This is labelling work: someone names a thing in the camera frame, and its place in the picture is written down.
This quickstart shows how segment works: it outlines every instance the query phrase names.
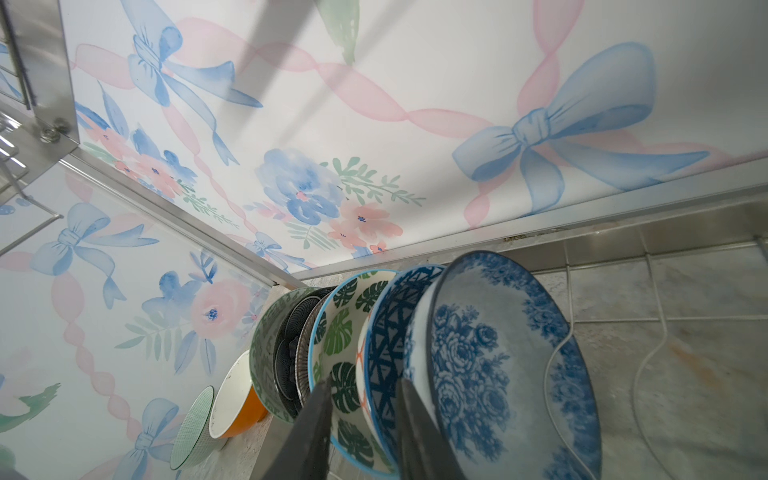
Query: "green patterned bowl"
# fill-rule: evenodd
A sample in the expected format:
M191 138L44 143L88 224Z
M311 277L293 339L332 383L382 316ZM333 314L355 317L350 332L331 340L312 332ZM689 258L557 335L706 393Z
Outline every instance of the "green patterned bowl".
M280 325L291 310L306 294L315 290L317 288L311 286L299 288L277 299L261 316L250 342L250 379L253 382L253 389L256 390L264 408L278 419L288 423L293 423L293 417L283 405L275 385L275 339Z
M219 450L227 443L228 439L214 439L208 433L208 419L213 406L214 388L207 386L197 396L179 427L174 447L170 451L171 470L193 467L208 458L213 450Z
M397 478L360 408L355 361L357 340L384 287L397 272L369 270L339 285L326 299L310 337L307 369L310 389L321 379L331 384L331 442L357 468Z

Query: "metal screw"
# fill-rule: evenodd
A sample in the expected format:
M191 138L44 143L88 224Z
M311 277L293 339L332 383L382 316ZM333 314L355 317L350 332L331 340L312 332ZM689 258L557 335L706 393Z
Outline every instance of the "metal screw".
M53 128L45 128L40 134L40 140L46 144L54 144L58 142L59 138L61 138L61 134Z

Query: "floral wallpaper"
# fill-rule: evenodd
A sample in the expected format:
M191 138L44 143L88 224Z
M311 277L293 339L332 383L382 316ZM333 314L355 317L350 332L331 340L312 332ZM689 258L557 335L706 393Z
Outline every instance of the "floral wallpaper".
M83 148L286 272L766 153L758 0L61 6Z
M26 190L65 218L0 257L0 465L179 478L184 413L248 348L269 289L64 167ZM3 244L41 219L8 205Z

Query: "mint green checkered bowl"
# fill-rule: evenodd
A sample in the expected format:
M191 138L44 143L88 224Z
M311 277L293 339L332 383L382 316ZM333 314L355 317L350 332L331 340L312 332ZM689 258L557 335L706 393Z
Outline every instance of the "mint green checkered bowl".
M205 387L181 423L174 449L170 451L170 469L193 467L208 458L213 450L220 450L228 439L214 439L208 433L210 410L214 406L214 388Z

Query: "wall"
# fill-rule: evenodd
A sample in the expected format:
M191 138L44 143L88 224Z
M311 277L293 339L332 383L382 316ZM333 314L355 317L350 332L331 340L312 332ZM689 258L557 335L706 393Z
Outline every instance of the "wall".
M289 272L766 154L761 0L62 9L84 147Z
M184 413L247 349L269 290L62 166L26 192L65 218L0 257L0 463L31 480L178 478ZM35 210L6 204L0 244Z

